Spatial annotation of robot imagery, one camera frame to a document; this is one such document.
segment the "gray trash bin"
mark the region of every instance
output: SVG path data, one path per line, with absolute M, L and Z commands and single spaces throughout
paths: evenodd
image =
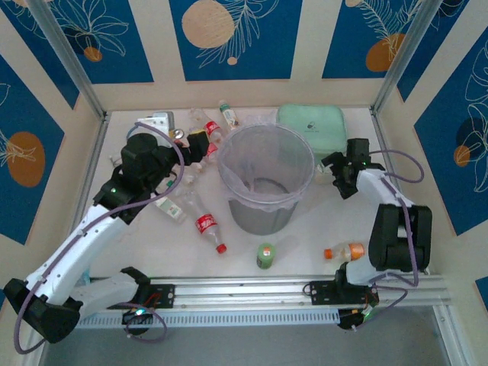
M 283 229 L 312 181 L 313 151 L 297 132 L 279 124 L 233 131 L 219 148 L 218 167 L 230 212 L 248 233 Z

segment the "red label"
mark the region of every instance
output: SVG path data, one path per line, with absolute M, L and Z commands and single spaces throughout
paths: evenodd
M 207 135 L 210 136 L 212 134 L 212 132 L 214 132 L 217 128 L 220 128 L 220 126 L 218 124 L 216 124 L 215 122 L 213 122 L 212 120 L 205 125 L 204 129 L 205 129 L 205 132 L 207 132 Z
M 203 215 L 201 218 L 195 221 L 195 225 L 198 231 L 200 231 L 200 234 L 203 234 L 206 229 L 213 225 L 217 225 L 217 223 L 215 222 L 214 217 L 211 214 L 207 213 L 206 215 Z
M 212 155 L 212 153 L 215 153 L 218 149 L 219 148 L 217 147 L 217 145 L 215 145 L 214 143 L 210 143 L 208 145 L 207 156 Z

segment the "transparent bin liner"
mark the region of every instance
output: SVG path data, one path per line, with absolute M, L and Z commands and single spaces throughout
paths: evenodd
M 312 181 L 314 168 L 308 142 L 278 124 L 241 127 L 219 149 L 226 198 L 265 212 L 292 209 Z

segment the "white table surface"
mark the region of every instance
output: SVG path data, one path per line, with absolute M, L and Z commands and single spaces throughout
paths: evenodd
M 247 115 L 269 114 L 274 110 L 236 108 L 236 114 L 242 120 Z M 205 111 L 223 123 L 217 109 Z M 368 138 L 370 149 L 379 149 L 369 110 L 343 108 L 343 111 L 348 138 Z M 176 128 L 188 130 L 191 126 L 188 110 L 173 112 Z M 113 167 L 108 157 L 120 152 L 134 121 L 152 113 L 118 111 L 111 115 L 89 197 L 94 197 L 111 177 Z M 381 154 L 375 155 L 373 160 L 384 165 Z M 150 204 L 139 213 L 128 230 L 93 262 L 90 275 L 109 277 L 127 266 L 133 266 L 150 277 L 330 275 L 335 273 L 341 262 L 326 262 L 323 250 L 340 242 L 361 241 L 367 245 L 377 210 L 360 194 L 344 201 L 332 185 L 312 183 L 283 230 L 270 236 L 255 236 L 234 223 L 229 205 L 220 195 L 222 186 L 216 166 L 202 174 L 195 187 L 220 225 L 227 245 L 225 254 L 217 254 L 213 246 L 200 237 L 190 218 L 178 225 Z M 256 265 L 257 248 L 263 242 L 270 242 L 277 249 L 273 265 L 267 270 Z

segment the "mint green box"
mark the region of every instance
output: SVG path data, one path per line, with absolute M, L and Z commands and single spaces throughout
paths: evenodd
M 347 148 L 344 114 L 335 105 L 284 104 L 278 109 L 278 123 L 300 133 L 312 146 L 317 159 Z

